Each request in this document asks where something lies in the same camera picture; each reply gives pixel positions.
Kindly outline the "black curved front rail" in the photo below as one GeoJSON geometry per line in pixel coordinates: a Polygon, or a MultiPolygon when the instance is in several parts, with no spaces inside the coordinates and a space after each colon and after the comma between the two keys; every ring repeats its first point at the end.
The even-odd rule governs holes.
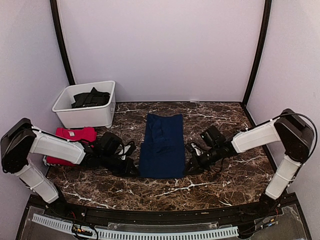
{"type": "Polygon", "coordinates": [[[297,203],[295,193],[284,195],[276,204],[268,206],[262,202],[253,202],[237,206],[185,211],[133,211],[115,210],[77,205],[73,203],[55,203],[48,205],[40,197],[31,195],[27,206],[38,207],[45,214],[90,227],[108,224],[146,224],[146,225],[186,225],[218,223],[220,226],[239,226],[246,233],[252,231],[255,221],[261,218],[279,216],[283,208],[297,203]]]}

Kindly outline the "left black frame post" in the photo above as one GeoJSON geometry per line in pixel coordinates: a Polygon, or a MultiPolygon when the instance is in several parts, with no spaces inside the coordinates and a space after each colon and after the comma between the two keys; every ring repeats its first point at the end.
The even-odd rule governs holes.
{"type": "Polygon", "coordinates": [[[50,9],[51,9],[51,15],[52,15],[52,20],[53,20],[53,25],[54,25],[54,30],[55,30],[55,35],[60,51],[60,56],[62,59],[63,67],[67,76],[68,84],[70,86],[75,85],[75,79],[72,73],[72,68],[71,64],[69,61],[68,53],[67,53],[67,48],[63,36],[63,30],[62,30],[62,25],[61,25],[61,20],[60,20],[60,15],[59,15],[59,9],[58,9],[58,1],[57,0],[50,0],[50,9]]]}

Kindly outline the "black clothes in bin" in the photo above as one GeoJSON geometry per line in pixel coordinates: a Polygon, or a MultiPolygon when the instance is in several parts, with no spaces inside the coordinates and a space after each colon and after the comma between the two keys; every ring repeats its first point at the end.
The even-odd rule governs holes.
{"type": "Polygon", "coordinates": [[[109,102],[110,95],[109,92],[101,92],[93,87],[90,92],[74,95],[74,103],[71,104],[71,108],[77,109],[104,106],[109,102]]]}

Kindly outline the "navy blue t-shirt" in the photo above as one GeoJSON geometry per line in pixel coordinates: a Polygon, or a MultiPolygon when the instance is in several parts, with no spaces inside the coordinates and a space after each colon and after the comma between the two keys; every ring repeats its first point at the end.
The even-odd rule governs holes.
{"type": "Polygon", "coordinates": [[[147,114],[138,170],[142,178],[180,179],[185,169],[183,115],[147,114]]]}

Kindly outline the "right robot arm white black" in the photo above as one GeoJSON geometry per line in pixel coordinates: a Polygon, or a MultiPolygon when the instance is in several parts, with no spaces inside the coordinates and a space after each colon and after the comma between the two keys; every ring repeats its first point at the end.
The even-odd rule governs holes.
{"type": "Polygon", "coordinates": [[[275,208],[288,186],[293,183],[305,163],[316,150],[319,133],[310,117],[284,109],[281,114],[253,127],[239,131],[227,138],[214,125],[200,134],[207,149],[191,142],[186,145],[191,154],[184,175],[197,175],[210,169],[218,161],[246,153],[247,151],[279,144],[283,158],[265,188],[262,201],[255,205],[255,213],[266,217],[275,208]]]}

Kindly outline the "folded red t-shirt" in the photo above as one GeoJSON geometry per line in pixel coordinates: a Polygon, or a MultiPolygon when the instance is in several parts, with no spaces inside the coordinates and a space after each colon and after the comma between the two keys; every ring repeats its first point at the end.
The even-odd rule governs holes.
{"type": "MultiPolygon", "coordinates": [[[[94,142],[97,138],[97,132],[93,127],[84,127],[81,129],[67,129],[58,127],[55,131],[55,135],[72,141],[94,142]]],[[[46,166],[76,166],[76,164],[70,161],[52,156],[44,156],[43,162],[46,166]]]]}

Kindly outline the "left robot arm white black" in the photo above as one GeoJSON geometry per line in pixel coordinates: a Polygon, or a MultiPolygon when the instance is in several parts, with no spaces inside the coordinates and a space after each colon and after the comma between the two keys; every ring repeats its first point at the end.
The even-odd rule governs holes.
{"type": "Polygon", "coordinates": [[[32,163],[30,155],[53,157],[84,168],[103,167],[114,176],[138,177],[140,172],[131,158],[135,150],[134,141],[124,144],[111,132],[95,140],[68,139],[34,126],[28,118],[22,118],[0,139],[2,171],[17,176],[51,204],[51,210],[60,218],[67,218],[71,208],[63,201],[64,195],[58,187],[32,163]]]}

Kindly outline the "white plastic bin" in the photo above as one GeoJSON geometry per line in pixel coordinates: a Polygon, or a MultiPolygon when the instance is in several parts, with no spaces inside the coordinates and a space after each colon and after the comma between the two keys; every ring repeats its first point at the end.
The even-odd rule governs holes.
{"type": "Polygon", "coordinates": [[[116,108],[116,82],[113,80],[90,82],[66,87],[52,107],[65,128],[106,127],[110,128],[116,108]],[[72,108],[74,96],[88,93],[93,88],[99,92],[107,92],[110,98],[107,104],[91,107],[72,108]]]}

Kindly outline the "right black frame post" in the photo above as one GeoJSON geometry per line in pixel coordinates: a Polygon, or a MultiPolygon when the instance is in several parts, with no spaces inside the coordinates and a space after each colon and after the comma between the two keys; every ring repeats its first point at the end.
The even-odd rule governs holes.
{"type": "Polygon", "coordinates": [[[251,93],[254,88],[255,80],[258,74],[258,70],[259,70],[259,66],[260,66],[260,62],[261,62],[261,58],[264,50],[265,40],[267,36],[267,31],[268,31],[271,8],[272,8],[272,0],[265,0],[254,60],[252,63],[252,68],[250,71],[248,83],[242,99],[242,105],[244,106],[244,108],[246,108],[249,103],[251,93]]]}

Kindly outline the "black frame post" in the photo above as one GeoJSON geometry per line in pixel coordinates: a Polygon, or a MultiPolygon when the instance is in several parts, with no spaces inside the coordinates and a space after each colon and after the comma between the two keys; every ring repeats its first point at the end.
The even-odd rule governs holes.
{"type": "Polygon", "coordinates": [[[242,105],[244,106],[244,108],[246,108],[249,103],[251,93],[254,88],[255,80],[258,74],[258,70],[259,70],[259,66],[260,66],[260,62],[261,62],[261,58],[264,50],[265,40],[267,36],[267,31],[268,31],[271,8],[272,8],[272,0],[265,0],[254,60],[252,63],[252,68],[250,71],[248,83],[242,99],[242,105]]]}
{"type": "Polygon", "coordinates": [[[52,15],[52,20],[53,20],[53,25],[54,25],[54,30],[55,30],[55,35],[60,51],[60,56],[62,59],[63,67],[67,76],[68,84],[70,86],[75,85],[75,79],[72,73],[72,68],[71,64],[69,61],[68,53],[67,53],[67,48],[63,36],[63,30],[62,30],[62,25],[61,25],[61,20],[60,20],[60,15],[59,15],[59,9],[58,9],[58,1],[57,0],[50,0],[50,9],[51,9],[51,15],[52,15]]]}

